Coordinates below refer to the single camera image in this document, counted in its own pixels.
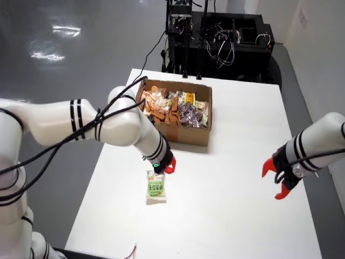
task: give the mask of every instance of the gray floor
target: gray floor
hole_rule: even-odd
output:
[[[33,103],[86,98],[95,108],[104,107],[110,90],[126,83],[132,67],[142,66],[164,20],[161,0],[0,1],[1,97]],[[70,28],[53,31],[54,26]],[[147,69],[160,70],[161,49],[163,42]],[[291,132],[297,134],[312,122],[285,47],[277,44],[273,55],[282,71]],[[65,246],[101,148],[95,141],[66,145],[29,191],[34,228],[56,247]],[[28,134],[20,158],[40,150]],[[27,166],[29,179],[44,161]],[[305,185],[323,258],[340,258],[345,219],[332,178],[326,171]]]

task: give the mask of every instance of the snack bag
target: snack bag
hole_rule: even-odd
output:
[[[202,111],[202,124],[204,127],[207,127],[207,122],[209,120],[209,103],[207,101],[195,101],[195,107]]]
[[[164,174],[156,174],[155,171],[147,171],[149,180],[146,199],[156,201],[166,201],[167,196],[164,190]]]
[[[192,105],[195,105],[195,94],[194,93],[185,93],[182,91],[177,91],[178,96],[178,104],[182,103],[190,103]]]
[[[180,112],[180,119],[183,126],[201,128],[203,114],[194,105],[190,103],[182,103],[178,106]]]
[[[164,88],[157,88],[152,86],[151,91],[143,91],[141,100],[146,99],[144,114],[149,115],[151,112],[160,112],[162,114],[168,114],[169,101],[165,98],[167,90]]]

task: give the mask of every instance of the cardboard box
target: cardboard box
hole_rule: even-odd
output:
[[[147,80],[141,82],[138,93],[136,94],[136,101],[139,102],[143,90],[150,91],[152,86],[167,89],[169,92],[183,91],[187,93],[195,93],[195,99],[198,101],[207,101],[209,103],[209,117],[208,126],[204,128],[192,128],[184,126],[173,126],[166,124],[156,124],[155,127],[167,137],[170,142],[179,142],[184,144],[192,144],[199,146],[207,146],[209,142],[209,135],[212,127],[212,88],[205,85],[173,82],[173,81],[159,81]]]

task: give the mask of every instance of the white table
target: white table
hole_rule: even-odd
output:
[[[143,75],[212,87],[209,146],[173,144],[167,203],[146,205],[150,164],[134,147],[104,145],[66,249],[124,258],[137,243],[138,259],[321,258],[303,182],[277,201],[274,173],[261,178],[263,163],[291,138],[278,86]]]

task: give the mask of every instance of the white wall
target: white wall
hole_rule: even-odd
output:
[[[244,11],[247,14],[257,13],[259,0],[246,0],[244,3]]]
[[[308,19],[305,29],[299,21],[300,9]],[[313,121],[328,112],[345,115],[344,11],[344,0],[300,0],[286,40]],[[345,161],[329,169],[345,211]]]
[[[193,0],[194,3],[199,4],[202,8],[193,5],[192,10],[197,12],[203,12],[205,7],[205,0]],[[208,12],[214,12],[213,7],[214,0],[209,1],[209,5],[207,8]],[[227,0],[216,0],[216,12],[226,12],[227,8]]]
[[[297,4],[298,0],[246,0],[244,10],[262,15],[271,25],[275,41],[286,43]]]

